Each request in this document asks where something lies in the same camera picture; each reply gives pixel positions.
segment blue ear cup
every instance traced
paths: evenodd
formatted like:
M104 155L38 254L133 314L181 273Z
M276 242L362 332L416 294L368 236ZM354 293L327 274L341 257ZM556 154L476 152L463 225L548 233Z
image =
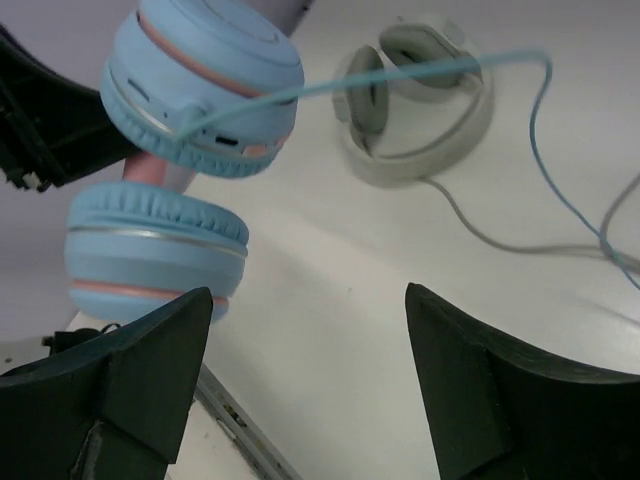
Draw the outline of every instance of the blue ear cup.
M275 26L235 0L142 0L118 30L100 89L116 127L143 150L198 172L255 175L293 130L297 100L175 132L249 98L304 84L300 57Z
M240 284L249 231L221 207L159 187L116 182L81 192L67 220L71 298L103 320L134 321L196 287L213 320Z

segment gray background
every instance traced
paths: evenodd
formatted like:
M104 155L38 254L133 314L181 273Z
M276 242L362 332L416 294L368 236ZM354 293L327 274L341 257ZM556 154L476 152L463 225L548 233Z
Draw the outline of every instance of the gray background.
M245 0L281 29L291 29L304 0ZM0 22L39 60L96 87L118 25L133 0L2 0ZM67 296L64 222L79 190L117 180L121 164L38 195L0 185L0 342L50 333L75 313ZM167 186L183 189L188 172L172 167Z

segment headphones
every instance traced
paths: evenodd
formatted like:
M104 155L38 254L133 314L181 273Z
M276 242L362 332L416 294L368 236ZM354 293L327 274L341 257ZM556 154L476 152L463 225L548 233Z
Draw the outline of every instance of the headphones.
M475 44L446 17L427 14L417 22L405 22L400 17L399 20L400 23L379 35L378 48L365 45L345 57L338 66L336 78L479 55ZM462 116L428 145L377 155L374 147L387 125L389 97L393 91L420 103L443 102L459 92L470 94L471 100ZM350 167L357 176L372 184L418 180L462 160L484 137L493 116L494 100L492 74L481 65L467 73L336 90L332 96Z
M192 122L246 99L304 85L289 39L236 0L141 0L116 33L100 87L104 109L143 153L123 181L72 202L65 263L84 313L128 323L206 286L212 320L242 279L249 230L220 206L161 188L166 161L217 177L256 175L293 130L297 99L208 125Z

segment blue cable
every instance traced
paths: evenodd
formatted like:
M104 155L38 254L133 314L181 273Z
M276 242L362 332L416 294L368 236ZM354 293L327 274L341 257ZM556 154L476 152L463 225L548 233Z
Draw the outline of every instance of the blue cable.
M365 74L358 75L350 75L348 77L344 77L342 79L330 81L330 82L322 82L317 83L315 85L310 85L306 87L295 87L284 89L279 92L273 93L271 95L266 95L262 97L258 97L255 99L247 100L246 102L233 105L227 109L218 111L211 115L208 115L193 124L189 125L187 128L178 132L178 140L184 140L186 137L192 135L193 133L199 131L201 128L206 127L211 124L219 123L223 120L226 120L231 117L235 117L236 115L242 115L243 113L251 112L253 110L257 110L259 108L272 105L275 103L281 103L287 100L291 100L292 98L300 98L300 97L311 97L324 95L327 93L331 93L334 90L346 89L346 88L354 88L354 87L363 87L367 85L384 83L391 80L398 80L402 78L408 77L429 77L443 74L451 74L451 73L460 73L471 70L476 70L478 65L484 66L497 66L504 64L512 64L512 63L524 63L524 62L539 62L542 63L545 67L545 76L544 81L538 93L536 94L533 108L531 110L531 116L529 117L529 141L531 143L531 150L533 152L533 156L535 158L536 163L538 164L538 168L540 169L540 173L543 178L549 185L549 188L553 191L553 193L558 197L560 202L567 207L578 219L584 224L585 227L589 229L591 233L593 233L596 237L598 237L601 245L606 249L609 249L612 252L612 259L616 266L620 268L624 276L631 282L631 284L640 290L640 283L638 283L631 275L631 273L626 269L624 262L620 258L620 254L617 250L613 248L613 246L609 243L608 239L601 234L601 232L594 227L586 217L578 210L573 203L571 203L567 197L560 191L558 186L555 184L549 170L547 169L544 161L542 160L542 156L538 149L538 141L536 139L536 122L538 119L538 113L540 111L540 106L542 105L542 100L544 99L547 91L549 90L549 86L551 84L551 78L553 76L553 63L551 61L551 57L542 50L529 49L529 50L516 50L507 53L500 53L495 55L485 55L477 58L463 58L463 59L451 59L444 60L440 62L430 62L430 63L421 63L408 67L403 67L402 69L392 70L392 71L375 71Z

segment tabletop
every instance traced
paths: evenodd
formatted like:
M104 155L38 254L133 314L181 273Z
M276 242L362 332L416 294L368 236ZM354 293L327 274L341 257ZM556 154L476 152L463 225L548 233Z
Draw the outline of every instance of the tabletop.
M418 0L377 3L316 2L294 36L308 83L331 78L342 56L375 43L398 15L424 8ZM555 79L540 115L540 148L562 191L596 224L640 170L633 61L640 5L616 3L623 6L429 2L488 53L530 46L551 53ZM438 180L502 241L595 245L530 151L527 122L542 69L506 66L495 75L485 140ZM199 176L188 191L241 215L252 235L245 278L228 316L212 327L206 363L305 480L438 478L407 334L409 282L536 346L640 372L640 292L616 268L495 251L428 186L382 190L357 180L337 138L329 98L305 99L267 172L238 182ZM617 247L635 254L637 198L611 232Z

